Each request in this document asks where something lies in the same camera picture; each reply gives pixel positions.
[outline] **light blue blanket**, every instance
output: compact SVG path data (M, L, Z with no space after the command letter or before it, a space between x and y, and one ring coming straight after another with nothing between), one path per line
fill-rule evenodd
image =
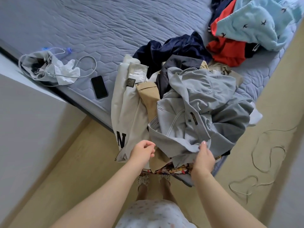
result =
M298 0L236 0L234 12L217 23L216 36L279 51L287 42L287 25L302 13Z

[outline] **person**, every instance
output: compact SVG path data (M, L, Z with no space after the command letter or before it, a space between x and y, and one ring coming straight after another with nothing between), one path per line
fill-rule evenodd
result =
M110 228L127 198L131 185L150 158L155 144L143 140L133 148L129 161L101 188L76 205L51 228ZM212 228L265 228L238 204L211 175L215 159L206 142L194 161L192 180ZM160 180L163 200L146 200L147 187L140 184L137 201L123 214L116 227L196 227L181 213L170 191L170 182Z

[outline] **black letter n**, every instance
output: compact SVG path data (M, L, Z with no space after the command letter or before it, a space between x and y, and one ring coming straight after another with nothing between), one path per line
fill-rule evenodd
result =
M123 139L121 139L119 131L116 131L116 134L117 134L117 143L118 143L118 146L120 145L120 148L123 148L125 146L125 140L126 140L127 134L122 133Z

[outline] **smartphone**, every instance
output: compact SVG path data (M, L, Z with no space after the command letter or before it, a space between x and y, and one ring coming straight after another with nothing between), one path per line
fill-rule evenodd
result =
M102 99L109 95L102 76L91 78L91 82L97 99Z

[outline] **mattress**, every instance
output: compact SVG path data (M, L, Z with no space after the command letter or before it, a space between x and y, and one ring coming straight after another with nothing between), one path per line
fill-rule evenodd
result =
M58 87L101 122L111 127L111 99L117 66L150 40L167 39L197 31L205 45L211 40L207 24L211 0L0 0L0 42L11 54L31 53L44 47L71 48L60 58L91 55L97 69L88 78ZM297 26L288 26L288 43L279 52L260 51L234 68L244 77L238 92L254 101L288 47ZM81 75L94 68L90 59L79 65ZM90 79L102 75L108 97L96 99Z

